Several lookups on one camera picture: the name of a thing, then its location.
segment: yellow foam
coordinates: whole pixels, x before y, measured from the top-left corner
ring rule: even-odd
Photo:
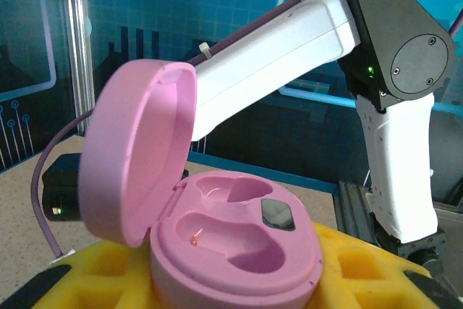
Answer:
[[[315,224],[324,271],[307,309],[437,308],[403,274],[423,267],[320,224]],[[150,280],[149,249],[98,242],[59,262],[71,271],[35,309],[162,309]]]

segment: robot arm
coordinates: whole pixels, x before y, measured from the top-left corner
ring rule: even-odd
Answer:
[[[416,0],[304,0],[223,51],[204,53],[193,141],[339,60],[364,128],[377,221],[402,244],[436,233],[428,129],[454,42]]]

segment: open lid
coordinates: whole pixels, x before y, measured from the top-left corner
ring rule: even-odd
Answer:
[[[114,73],[80,160],[80,213],[91,233],[131,247],[143,243],[182,177],[195,108],[190,64],[140,59]]]

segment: speckled countertop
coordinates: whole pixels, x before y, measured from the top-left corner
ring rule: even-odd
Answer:
[[[80,152],[82,145],[83,138],[78,136],[60,143],[50,155],[46,168],[63,153]],[[30,180],[37,160],[38,156],[35,156],[0,174],[0,302],[54,259],[30,204]],[[186,167],[190,175],[216,170],[193,163],[187,163]],[[282,185],[302,201],[313,221],[336,228],[331,195]],[[54,222],[50,225],[65,253],[71,249],[81,250],[97,241],[82,222]]]

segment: pink case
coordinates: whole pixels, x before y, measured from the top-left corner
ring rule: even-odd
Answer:
[[[87,228],[130,247],[149,238],[165,309],[304,308],[323,262],[300,201],[245,173],[214,171],[180,181],[195,102],[189,64],[141,59],[117,70],[85,136],[79,203]],[[264,223],[269,200],[289,206],[294,230]]]

